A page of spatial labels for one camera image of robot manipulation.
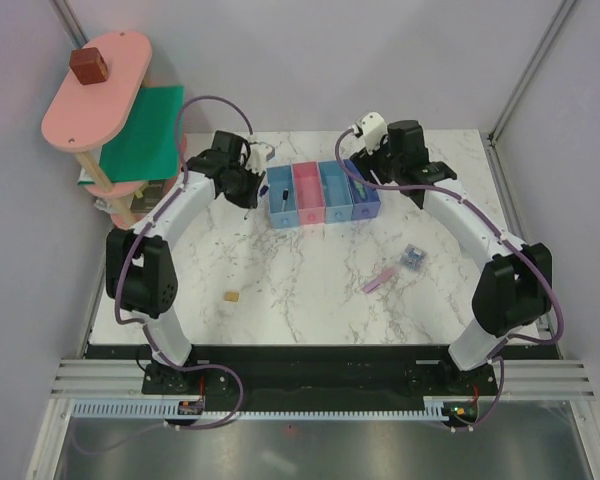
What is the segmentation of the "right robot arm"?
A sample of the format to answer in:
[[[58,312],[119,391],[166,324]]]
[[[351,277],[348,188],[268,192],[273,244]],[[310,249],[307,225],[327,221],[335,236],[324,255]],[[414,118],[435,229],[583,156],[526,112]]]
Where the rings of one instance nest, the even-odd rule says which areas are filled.
[[[446,228],[480,271],[473,318],[449,345],[451,360],[437,371],[445,391],[461,393],[473,383],[474,369],[552,308],[551,253],[541,243],[525,243],[484,213],[456,172],[430,159],[417,121],[388,123],[371,112],[354,123],[351,133],[363,146],[350,157],[349,178],[410,198]]]

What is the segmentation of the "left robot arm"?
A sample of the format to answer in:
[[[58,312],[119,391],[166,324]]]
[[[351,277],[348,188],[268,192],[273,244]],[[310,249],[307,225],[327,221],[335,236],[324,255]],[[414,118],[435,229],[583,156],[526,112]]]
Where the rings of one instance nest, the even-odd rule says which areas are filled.
[[[157,362],[167,365],[165,382],[188,393],[199,369],[175,312],[178,278],[171,248],[214,200],[253,210],[274,149],[253,138],[217,131],[211,147],[185,161],[159,203],[127,230],[106,239],[105,287],[119,325],[141,327]]]

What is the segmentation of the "blue cap marker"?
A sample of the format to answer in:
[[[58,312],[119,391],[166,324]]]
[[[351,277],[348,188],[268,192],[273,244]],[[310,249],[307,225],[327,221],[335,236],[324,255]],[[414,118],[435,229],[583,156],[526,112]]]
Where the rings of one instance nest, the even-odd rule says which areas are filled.
[[[262,186],[262,187],[260,188],[260,190],[259,190],[259,192],[258,192],[258,196],[257,196],[256,206],[255,206],[254,208],[252,208],[252,209],[249,209],[249,210],[248,210],[248,211],[245,213],[245,215],[244,215],[244,217],[243,217],[243,219],[244,219],[244,220],[247,220],[247,219],[248,219],[248,216],[249,216],[249,214],[250,214],[252,211],[254,211],[254,210],[255,210],[255,209],[258,207],[258,205],[259,205],[259,202],[260,202],[260,201],[261,201],[261,199],[264,197],[264,195],[265,195],[265,194],[268,192],[268,190],[269,190],[269,187],[268,187],[267,185],[264,185],[264,186]]]

